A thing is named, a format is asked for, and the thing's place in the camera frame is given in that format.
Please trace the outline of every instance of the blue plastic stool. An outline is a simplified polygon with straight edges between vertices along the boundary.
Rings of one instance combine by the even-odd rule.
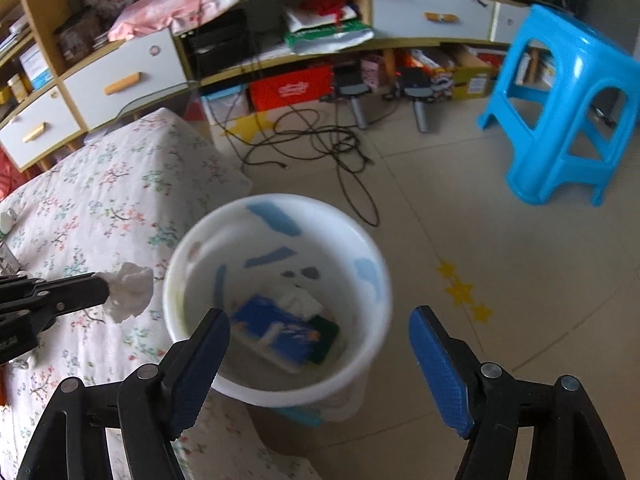
[[[556,80],[550,91],[515,84],[520,58],[531,40],[544,43],[554,56]],[[593,98],[605,88],[626,94],[625,106],[610,140],[587,118]],[[543,105],[530,129],[509,97]],[[633,133],[640,106],[640,64],[619,46],[584,23],[552,9],[533,6],[504,60],[487,108],[478,119],[485,129],[492,117],[513,144],[514,159],[507,174],[511,190],[524,202],[546,203],[566,182],[595,186],[593,205],[602,195]],[[602,160],[569,154],[582,132]]]

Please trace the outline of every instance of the wooden drawer handle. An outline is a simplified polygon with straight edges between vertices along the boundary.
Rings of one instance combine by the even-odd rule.
[[[30,140],[37,139],[39,136],[41,136],[44,133],[44,130],[46,129],[46,127],[47,127],[47,123],[39,124],[22,138],[22,142],[29,142]]]
[[[436,23],[457,23],[460,21],[455,14],[441,14],[439,12],[425,12],[424,17],[430,22]]]
[[[142,72],[134,72],[131,75],[123,77],[119,81],[116,81],[115,83],[111,83],[110,85],[105,86],[104,94],[111,95],[111,94],[115,94],[116,92],[122,92],[123,90],[129,88],[130,86],[133,86],[136,83],[139,83],[141,77],[142,77]]]

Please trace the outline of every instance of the drawer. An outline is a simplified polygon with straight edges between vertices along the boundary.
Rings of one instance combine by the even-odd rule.
[[[165,29],[127,41],[65,79],[64,84],[92,130],[116,117],[130,102],[140,100],[144,105],[161,98],[163,90],[186,81],[174,40]],[[121,88],[107,95],[109,86]]]
[[[496,43],[513,43],[528,15],[529,7],[496,3],[489,39]]]
[[[37,137],[31,140],[25,138],[43,125]],[[80,126],[66,106],[58,87],[54,86],[0,130],[0,143],[18,170],[22,171],[70,140],[79,130]]]
[[[493,2],[475,0],[373,0],[377,38],[488,40]],[[455,22],[430,22],[425,12],[453,14]]]

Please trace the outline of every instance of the trash can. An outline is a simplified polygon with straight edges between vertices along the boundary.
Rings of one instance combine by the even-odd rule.
[[[363,378],[390,324],[392,291],[373,240],[328,204],[265,194],[236,200],[201,219],[178,244],[164,280],[164,318],[172,341],[188,338],[210,307],[232,316],[265,284],[283,277],[332,313],[339,333],[327,358],[289,374],[232,338],[212,387],[256,406],[320,402],[338,413],[334,397],[353,414],[353,399],[345,392],[356,392],[359,407]]]

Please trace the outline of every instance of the yellow star sticker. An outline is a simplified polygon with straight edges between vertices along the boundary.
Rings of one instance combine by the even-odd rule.
[[[436,270],[442,274],[442,277],[446,280],[453,278],[456,275],[456,266],[446,262],[445,260],[440,261],[440,266]]]
[[[478,306],[472,306],[471,313],[474,316],[474,321],[486,323],[487,321],[489,321],[489,316],[491,316],[494,311],[490,308],[485,307],[484,303],[481,303]]]
[[[473,285],[462,283],[459,278],[456,278],[453,280],[453,285],[448,286],[444,291],[453,297],[453,304],[455,306],[460,306],[463,303],[473,305],[474,300],[471,299],[470,294],[472,288],[474,288]]]
[[[260,130],[267,133],[267,130],[273,128],[273,121],[267,118],[268,113],[268,111],[258,112],[257,114],[237,118],[234,121],[234,125],[231,128],[227,128],[225,135],[232,133],[236,137],[240,137],[244,142],[251,142],[255,134],[260,132]]]

